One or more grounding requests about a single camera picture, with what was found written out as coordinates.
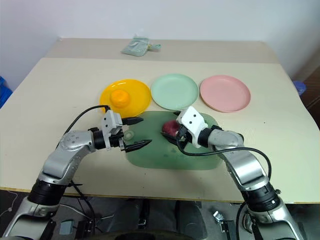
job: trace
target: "green mat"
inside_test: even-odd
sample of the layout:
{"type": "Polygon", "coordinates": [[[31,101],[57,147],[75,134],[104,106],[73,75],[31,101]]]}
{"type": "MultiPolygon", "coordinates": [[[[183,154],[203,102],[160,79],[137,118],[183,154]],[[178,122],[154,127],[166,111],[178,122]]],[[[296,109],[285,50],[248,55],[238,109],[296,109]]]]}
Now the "green mat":
{"type": "MultiPolygon", "coordinates": [[[[218,125],[211,116],[201,113],[209,127],[218,125]]],[[[144,121],[132,125],[126,134],[131,134],[131,139],[125,138],[125,142],[132,144],[143,139],[151,139],[152,142],[137,151],[128,152],[127,159],[138,167],[150,169],[175,169],[175,170],[210,170],[223,161],[218,155],[211,156],[187,156],[182,154],[177,146],[169,143],[162,135],[164,123],[177,118],[171,111],[146,111],[139,117],[144,121]]],[[[196,148],[188,143],[184,149],[189,153],[205,153],[210,150],[205,147],[196,148]]]]}

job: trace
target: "table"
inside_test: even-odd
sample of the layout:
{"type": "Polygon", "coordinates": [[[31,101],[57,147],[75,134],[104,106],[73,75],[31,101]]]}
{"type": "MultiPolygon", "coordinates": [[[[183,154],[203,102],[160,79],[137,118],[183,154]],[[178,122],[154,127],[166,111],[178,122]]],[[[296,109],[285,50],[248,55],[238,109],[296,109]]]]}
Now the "table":
{"type": "MultiPolygon", "coordinates": [[[[242,133],[247,147],[268,155],[271,183],[286,203],[319,203],[319,129],[303,106],[274,53],[262,42],[153,41],[161,52],[136,58],[120,54],[128,39],[62,39],[42,58],[0,109],[0,186],[30,191],[43,163],[65,129],[83,110],[99,103],[110,83],[138,79],[148,86],[167,73],[197,84],[212,75],[231,75],[251,91],[236,113],[221,113],[199,97],[193,105],[225,130],[242,133]]],[[[153,101],[147,111],[163,111],[153,101]]],[[[76,130],[98,127],[93,110],[76,130]]],[[[260,162],[267,171],[263,158],[260,162]]],[[[240,202],[225,164],[212,170],[141,168],[119,149],[86,156],[74,177],[92,196],[240,202]]],[[[71,188],[67,193],[74,193],[71,188]]]]}

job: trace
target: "wall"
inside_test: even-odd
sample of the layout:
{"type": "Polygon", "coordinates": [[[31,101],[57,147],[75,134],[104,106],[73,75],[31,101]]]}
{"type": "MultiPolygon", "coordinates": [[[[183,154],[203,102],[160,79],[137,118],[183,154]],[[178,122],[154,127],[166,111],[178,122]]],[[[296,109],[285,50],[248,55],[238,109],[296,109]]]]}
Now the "wall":
{"type": "Polygon", "coordinates": [[[59,36],[264,41],[290,76],[320,45],[319,0],[0,1],[0,73],[12,89],[59,36]]]}

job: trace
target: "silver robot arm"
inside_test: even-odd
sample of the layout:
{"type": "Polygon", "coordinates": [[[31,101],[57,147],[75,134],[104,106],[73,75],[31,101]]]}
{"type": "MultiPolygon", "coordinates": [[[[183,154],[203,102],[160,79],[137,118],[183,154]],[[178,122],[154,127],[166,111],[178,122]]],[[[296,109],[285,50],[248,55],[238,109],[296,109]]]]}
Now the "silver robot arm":
{"type": "Polygon", "coordinates": [[[178,138],[186,136],[187,132],[189,141],[197,148],[204,146],[213,151],[229,150],[222,153],[222,158],[248,206],[256,239],[303,240],[298,225],[270,184],[257,158],[245,149],[232,151],[244,147],[242,135],[223,131],[217,126],[208,128],[204,118],[192,106],[183,110],[177,121],[182,125],[180,133],[177,133],[178,138]]]}
{"type": "Polygon", "coordinates": [[[143,119],[139,117],[121,119],[118,113],[107,110],[101,120],[101,130],[92,128],[88,131],[66,133],[45,161],[30,195],[23,199],[3,237],[50,239],[56,225],[51,217],[56,214],[65,189],[70,186],[81,160],[103,148],[109,151],[112,147],[120,147],[122,151],[131,152],[146,146],[151,140],[131,145],[126,145],[123,141],[122,126],[141,121],[143,119]]]}

